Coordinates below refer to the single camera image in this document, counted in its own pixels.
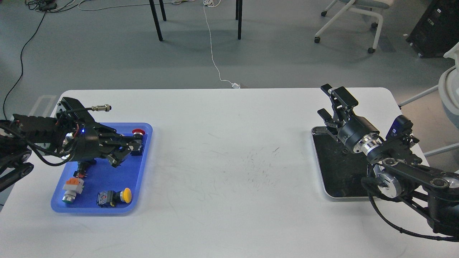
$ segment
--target blue tray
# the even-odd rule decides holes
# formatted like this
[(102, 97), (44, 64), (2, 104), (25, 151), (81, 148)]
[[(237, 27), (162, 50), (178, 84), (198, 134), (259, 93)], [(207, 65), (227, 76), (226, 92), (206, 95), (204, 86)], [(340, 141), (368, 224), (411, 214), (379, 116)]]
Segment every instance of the blue tray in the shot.
[[(84, 188), (81, 194), (77, 194), (72, 204), (62, 201), (65, 190), (65, 182), (73, 177), (77, 170), (77, 162), (68, 162), (62, 172), (61, 178), (57, 183), (56, 190), (51, 198), (51, 208), (58, 213), (126, 213), (134, 208), (139, 196), (140, 185), (148, 156), (150, 140), (153, 135), (153, 128), (147, 123), (102, 123), (112, 127), (118, 133), (129, 136), (132, 130), (140, 128), (146, 132), (143, 137), (144, 152), (142, 156), (126, 156), (125, 161), (113, 168), (106, 159), (97, 158), (97, 164), (92, 165), (87, 170), (87, 177), (83, 178)], [(97, 205), (97, 194), (101, 191), (113, 190), (121, 191), (126, 187), (131, 189), (131, 203), (117, 203), (115, 207), (101, 208)]]

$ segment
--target black robotic arm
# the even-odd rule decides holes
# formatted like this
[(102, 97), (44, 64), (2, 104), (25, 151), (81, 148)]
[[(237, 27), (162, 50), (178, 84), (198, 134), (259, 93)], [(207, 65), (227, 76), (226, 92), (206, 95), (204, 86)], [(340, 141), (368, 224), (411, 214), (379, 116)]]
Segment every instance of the black robotic arm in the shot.
[[(384, 140), (379, 131), (364, 117), (354, 114), (357, 100), (344, 87), (321, 89), (332, 103), (333, 116), (318, 110), (327, 133), (341, 142), (350, 152), (363, 152), (369, 163), (362, 186), (368, 191), (377, 213), (401, 233), (434, 240), (459, 241), (459, 174), (421, 165), (422, 159), (410, 148), (419, 142), (411, 135), (413, 123), (398, 116)], [(416, 191), (422, 186), (427, 194)], [(404, 202), (426, 218), (434, 233), (452, 237), (419, 235), (387, 221), (376, 207), (373, 196), (392, 202)], [(427, 203), (422, 207), (414, 201)]]
[[(95, 158), (107, 159), (119, 166), (128, 154), (142, 155), (142, 138), (145, 132), (133, 131), (133, 136), (123, 136), (111, 127), (96, 122), (91, 111), (110, 111), (111, 106), (85, 108), (78, 100), (63, 97), (58, 103), (55, 118), (13, 115), (13, 120), (0, 120), (0, 191), (29, 174), (34, 166), (27, 163), (32, 152), (50, 166), (78, 161), (78, 170)], [(43, 156), (63, 159), (50, 163)]]

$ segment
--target gray floor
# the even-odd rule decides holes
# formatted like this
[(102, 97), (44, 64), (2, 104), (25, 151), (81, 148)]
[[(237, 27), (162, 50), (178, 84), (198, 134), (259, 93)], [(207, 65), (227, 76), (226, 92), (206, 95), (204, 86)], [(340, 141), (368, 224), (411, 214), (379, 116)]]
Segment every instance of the gray floor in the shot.
[[(57, 0), (58, 5), (67, 0)], [(146, 0), (94, 0), (82, 8), (148, 3)], [(379, 48), (370, 55), (374, 31), (368, 17), (345, 13), (322, 36), (314, 34), (339, 10), (321, 17), (328, 0), (244, 1), (242, 40), (237, 40), (235, 1), (207, 8), (214, 59), (222, 79), (249, 88), (385, 87), (398, 102), (438, 83), (454, 65), (444, 58), (420, 59), (405, 42), (429, 4), (396, 1), (386, 10)], [(202, 2), (166, 5), (159, 42), (149, 6), (47, 14), (24, 54), (24, 76), (6, 104), (11, 115), (49, 115), (48, 104), (71, 89), (228, 88), (210, 56)], [(0, 96), (20, 75), (19, 54), (42, 17), (22, 1), (0, 4)], [(369, 96), (377, 101), (378, 96)], [(403, 107), (414, 134), (428, 151), (459, 141), (444, 114), (438, 93)], [(428, 159), (431, 166), (459, 169), (459, 151)]]

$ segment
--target black cable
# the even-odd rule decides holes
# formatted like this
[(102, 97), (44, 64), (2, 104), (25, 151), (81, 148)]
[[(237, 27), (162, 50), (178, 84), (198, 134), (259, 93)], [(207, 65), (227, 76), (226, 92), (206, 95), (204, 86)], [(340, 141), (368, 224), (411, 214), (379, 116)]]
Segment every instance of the black cable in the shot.
[[(371, 171), (370, 171), (370, 168), (374, 168), (374, 165), (368, 165), (368, 169), (367, 169), (367, 176), (369, 177), (370, 174), (371, 174)], [(378, 207), (376, 206), (376, 203), (375, 203), (375, 200), (371, 194), (370, 191), (367, 192), (368, 193), (368, 199), (370, 200), (370, 203), (371, 203), (371, 206), (373, 206), (373, 209), (375, 209), (376, 213), (381, 217), (382, 220), (384, 220), (384, 222), (386, 222), (389, 226), (391, 226), (392, 228), (396, 229), (398, 232), (400, 232), (400, 234), (407, 234), (409, 236), (414, 236), (414, 237), (419, 237), (419, 238), (426, 238), (426, 239), (430, 239), (430, 240), (437, 240), (437, 241), (449, 241), (449, 242), (459, 242), (459, 238), (457, 237), (454, 237), (454, 236), (450, 236), (450, 237), (442, 237), (442, 236), (428, 236), (428, 235), (421, 235), (421, 234), (418, 234), (418, 233), (414, 233), (414, 232), (411, 232), (409, 230), (406, 230), (404, 228), (401, 228), (397, 225), (395, 225), (394, 223), (390, 222), (388, 219), (386, 219), (381, 211), (379, 211)]]
[(43, 17), (41, 18), (41, 21), (40, 23), (38, 24), (38, 27), (37, 27), (37, 30), (35, 30), (35, 33), (30, 37), (30, 39), (26, 42), (26, 44), (24, 44), (24, 46), (22, 47), (22, 50), (21, 50), (21, 55), (20, 55), (20, 59), (21, 59), (21, 75), (19, 76), (19, 79), (17, 79), (16, 83), (13, 85), (13, 87), (10, 89), (10, 91), (8, 91), (8, 93), (6, 94), (5, 96), (5, 99), (3, 100), (3, 115), (5, 116), (5, 120), (8, 120), (8, 118), (6, 117), (6, 112), (5, 112), (5, 103), (6, 103), (6, 99), (8, 98), (8, 95), (11, 93), (11, 91), (14, 89), (14, 87), (16, 87), (17, 83), (21, 80), (22, 78), (22, 75), (24, 74), (24, 64), (22, 62), (22, 53), (24, 52), (24, 48), (27, 46), (27, 43), (29, 43), (33, 38), (34, 36), (37, 34), (38, 32), (38, 29), (40, 28), (40, 25), (41, 23), (43, 22), (43, 19), (45, 18), (45, 15), (46, 15), (46, 12), (43, 14)]
[(71, 154), (73, 151), (74, 151), (74, 147), (75, 147), (75, 142), (72, 144), (72, 146), (70, 147), (70, 150), (68, 152), (65, 152), (65, 153), (61, 153), (61, 154), (56, 154), (55, 152), (53, 151), (50, 151), (50, 150), (47, 150), (45, 148), (42, 148), (36, 144), (34, 144), (33, 142), (27, 140), (23, 135), (11, 130), (10, 128), (7, 128), (7, 127), (4, 127), (3, 125), (0, 124), (0, 129), (3, 129), (5, 132), (7, 133), (10, 133), (16, 137), (18, 137), (19, 139), (23, 140), (26, 142), (27, 146), (29, 146), (30, 148), (34, 148), (34, 149), (37, 149), (39, 151), (42, 151), (44, 152), (45, 154), (48, 154), (48, 155), (51, 155), (51, 156), (55, 156), (55, 157), (63, 157), (63, 156), (67, 156), (69, 154)]
[(41, 153), (40, 153), (37, 149), (35, 149), (34, 147), (30, 147), (30, 148), (32, 149), (33, 152), (35, 152), (35, 154), (38, 156), (38, 158), (39, 158), (41, 161), (43, 161), (43, 163), (45, 163), (45, 164), (48, 165), (48, 166), (52, 166), (52, 167), (58, 167), (58, 166), (60, 166), (60, 165), (63, 165), (63, 164), (65, 164), (65, 163), (71, 161), (71, 160), (73, 159), (73, 157), (75, 156), (75, 152), (73, 151), (73, 152), (70, 154), (70, 156), (69, 156), (67, 159), (65, 159), (64, 161), (59, 162), (59, 163), (51, 163), (51, 162), (47, 161), (47, 160), (43, 157), (43, 155), (41, 155)]

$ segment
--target power cord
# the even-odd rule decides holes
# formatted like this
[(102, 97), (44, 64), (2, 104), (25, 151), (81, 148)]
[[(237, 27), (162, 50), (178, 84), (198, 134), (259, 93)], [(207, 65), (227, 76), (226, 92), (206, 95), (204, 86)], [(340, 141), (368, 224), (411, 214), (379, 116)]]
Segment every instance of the power cord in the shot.
[(5, 112), (5, 103), (6, 103), (6, 99), (8, 98), (8, 95), (13, 91), (14, 87), (16, 87), (17, 83), (21, 80), (22, 76), (24, 75), (24, 64), (22, 62), (22, 53), (24, 52), (24, 48), (27, 46), (27, 44), (34, 38), (34, 36), (37, 34), (38, 32), (38, 29), (40, 28), (40, 25), (41, 23), (43, 22), (43, 19), (45, 18), (45, 15), (46, 15), (46, 12), (43, 13), (43, 17), (41, 18), (41, 21), (40, 23), (38, 24), (38, 27), (37, 29), (35, 30), (35, 33), (30, 37), (30, 39), (26, 42), (26, 44), (24, 44), (24, 46), (22, 47), (22, 50), (21, 50), (21, 54), (20, 54), (20, 60), (21, 60), (21, 75), (19, 76), (19, 79), (17, 79), (16, 83), (13, 85), (13, 87), (11, 87), (11, 89), (8, 91), (8, 93), (6, 94), (5, 96), (5, 99), (3, 100), (3, 116), (5, 116), (5, 120), (7, 120), (8, 118), (6, 117), (6, 112)]
[(213, 50), (212, 50), (212, 33), (210, 31), (210, 26), (209, 26), (209, 22), (207, 21), (207, 14), (206, 14), (206, 6), (208, 7), (217, 7), (218, 5), (220, 4), (220, 2), (218, 2), (217, 5), (213, 5), (213, 0), (204, 0), (203, 4), (202, 4), (202, 9), (204, 10), (204, 16), (206, 17), (206, 24), (207, 24), (207, 28), (209, 29), (209, 37), (210, 37), (210, 54), (211, 54), (211, 57), (212, 57), (212, 62), (213, 62), (213, 65), (215, 66), (215, 68), (217, 69), (218, 71), (218, 78), (220, 79), (220, 81), (222, 82), (229, 82), (231, 84), (231, 87), (233, 89), (239, 89), (241, 86), (237, 83), (232, 83), (228, 80), (222, 80), (222, 76), (220, 75), (220, 70), (219, 68), (217, 67), (217, 65), (215, 64), (215, 61), (213, 59)]
[[(172, 2), (165, 2), (163, 4), (173, 4), (173, 5), (179, 5), (184, 2), (194, 2), (195, 0), (172, 0)], [(104, 10), (104, 9), (109, 9), (109, 8), (117, 8), (117, 7), (128, 7), (128, 6), (149, 6), (150, 4), (136, 4), (136, 5), (124, 5), (124, 6), (109, 6), (109, 7), (104, 7), (104, 8), (99, 8), (99, 9), (82, 9), (80, 5), (84, 3), (85, 1), (81, 1), (78, 5), (78, 9), (82, 11), (99, 11), (99, 10)]]
[(218, 1), (218, 4), (215, 4), (213, 2), (213, 0), (203, 0), (203, 4), (207, 7), (211, 7), (211, 8), (214, 8), (214, 7), (217, 7), (220, 3), (222, 2), (222, 0), (219, 0)]

